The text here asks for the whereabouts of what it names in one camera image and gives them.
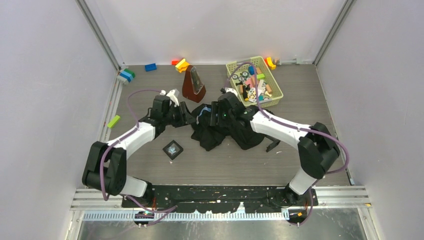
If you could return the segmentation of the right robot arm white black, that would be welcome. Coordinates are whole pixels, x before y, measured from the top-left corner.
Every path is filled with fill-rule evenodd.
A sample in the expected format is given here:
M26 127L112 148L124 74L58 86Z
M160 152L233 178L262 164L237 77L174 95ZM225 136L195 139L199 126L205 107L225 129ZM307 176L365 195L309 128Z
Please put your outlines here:
M306 192L329 172L341 153L324 124L299 124L255 105L245 107L232 92L212 102L208 125L227 131L244 150L255 147L266 136L295 148L300 167L282 193L290 205L299 205L305 199Z

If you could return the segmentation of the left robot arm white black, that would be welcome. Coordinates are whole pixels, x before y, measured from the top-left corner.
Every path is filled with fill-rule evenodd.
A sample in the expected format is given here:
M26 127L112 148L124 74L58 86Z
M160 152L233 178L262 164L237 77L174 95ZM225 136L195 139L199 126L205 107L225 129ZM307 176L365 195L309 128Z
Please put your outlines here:
M148 182L127 174L127 160L143 145L156 139L167 126L179 128L195 122L186 103L157 95L152 107L133 128L108 142L96 141L89 150L82 183L104 192L105 196L131 195L141 207L153 202Z

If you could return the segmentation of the black printed t-shirt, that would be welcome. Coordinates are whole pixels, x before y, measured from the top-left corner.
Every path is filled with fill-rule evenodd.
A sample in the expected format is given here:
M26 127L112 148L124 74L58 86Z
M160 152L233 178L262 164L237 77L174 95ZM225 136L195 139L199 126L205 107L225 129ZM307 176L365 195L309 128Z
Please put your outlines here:
M210 104L199 105L191 112L191 115L196 118L196 122L191 124L193 129L191 138L198 141L199 145L206 151L219 146L227 136L232 137L242 150L248 150L259 145L264 138L268 138L272 142L278 140L269 135L256 133L250 127L242 127L241 125L236 127L209 126Z

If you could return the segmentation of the black square jewellery box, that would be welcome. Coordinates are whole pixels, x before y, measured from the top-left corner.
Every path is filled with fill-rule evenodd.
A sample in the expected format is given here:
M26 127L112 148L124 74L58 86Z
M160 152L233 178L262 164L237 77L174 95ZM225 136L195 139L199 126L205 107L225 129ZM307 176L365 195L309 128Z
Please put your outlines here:
M172 140L162 150L169 157L169 159L173 161L184 151L184 148L175 140Z

